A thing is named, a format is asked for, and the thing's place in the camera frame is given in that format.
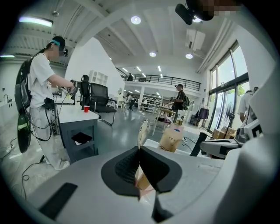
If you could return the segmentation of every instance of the fluorescent light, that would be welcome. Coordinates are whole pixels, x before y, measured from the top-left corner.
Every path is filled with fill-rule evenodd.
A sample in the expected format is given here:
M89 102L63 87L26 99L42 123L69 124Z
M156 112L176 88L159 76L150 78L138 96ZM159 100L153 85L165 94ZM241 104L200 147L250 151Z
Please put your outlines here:
M135 25L138 25L138 24L141 23L141 19L140 19L140 17L138 17L138 16L132 16L131 19L130 19L130 21L131 21L133 24L135 24Z
M193 55L192 55L192 54L186 54L185 57L186 57L187 59L192 59L192 58L193 58Z
M199 23L199 22L201 22L201 19L199 19L198 17L195 16L192 21L195 23Z
M14 58L14 55L0 55L0 58Z
M53 22L50 20L26 17L26 16L20 17L19 21L21 23L36 23L36 24L40 24L40 25L48 26L48 27L52 27L52 25L53 25Z
M150 53L150 56L151 56L151 57L155 57L156 55L157 55L157 54L156 54L155 52L151 52L151 53Z

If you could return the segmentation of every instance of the person in white shirt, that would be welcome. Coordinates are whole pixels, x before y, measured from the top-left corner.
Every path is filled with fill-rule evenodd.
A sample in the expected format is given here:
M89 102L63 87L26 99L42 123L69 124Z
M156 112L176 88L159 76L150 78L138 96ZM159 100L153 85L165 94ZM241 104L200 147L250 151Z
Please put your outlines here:
M59 36L54 37L44 49L35 55L28 75L28 87L31 91L30 114L32 124L37 137L43 140L40 141L40 146L47 164L51 164L56 170L65 169L70 163L62 161L60 157L52 129L49 127L49 124L54 120L54 115L52 111L45 110L44 105L46 98L53 99L48 82L56 86L70 88L71 91L74 90L73 83L56 75L48 61L55 60L63 55L64 47L65 40Z
M257 90L258 90L258 87L254 87L253 92L251 90L247 91L240 100L237 114L239 114L239 118L242 121L241 127L248 125L249 123L251 123L254 120L252 118L253 111L252 111L252 108L250 108L249 103L250 103L253 93L255 93Z

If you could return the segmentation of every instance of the duct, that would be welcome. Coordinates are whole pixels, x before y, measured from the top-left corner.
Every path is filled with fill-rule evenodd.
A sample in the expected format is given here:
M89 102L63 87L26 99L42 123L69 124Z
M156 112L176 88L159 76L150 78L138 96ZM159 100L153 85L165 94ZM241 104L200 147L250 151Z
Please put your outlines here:
M207 53L207 55L205 56L203 62L201 63L201 65L199 66L198 70L196 71L197 73L200 73L209 63L209 61L211 60L211 58L213 57L214 53L217 51L217 49L220 47L222 41L224 40L226 34L228 33L228 31L230 30L230 28L232 27L233 22L228 20L228 19L224 19L222 26L219 30L219 33L213 43L213 45L211 46L209 52Z

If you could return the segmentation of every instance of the mesh chair back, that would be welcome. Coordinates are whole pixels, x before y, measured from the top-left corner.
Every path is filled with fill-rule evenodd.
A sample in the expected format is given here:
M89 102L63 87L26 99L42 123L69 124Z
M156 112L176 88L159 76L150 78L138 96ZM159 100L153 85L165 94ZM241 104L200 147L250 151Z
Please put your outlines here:
M91 83L91 96L97 96L97 105L106 106L109 99L107 86Z

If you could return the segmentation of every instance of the paper cup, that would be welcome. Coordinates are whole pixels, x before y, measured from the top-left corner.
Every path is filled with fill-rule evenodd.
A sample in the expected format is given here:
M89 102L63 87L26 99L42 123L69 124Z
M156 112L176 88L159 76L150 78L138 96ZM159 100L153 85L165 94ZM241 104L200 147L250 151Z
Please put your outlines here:
M84 112L87 113L89 110L89 106L84 106Z

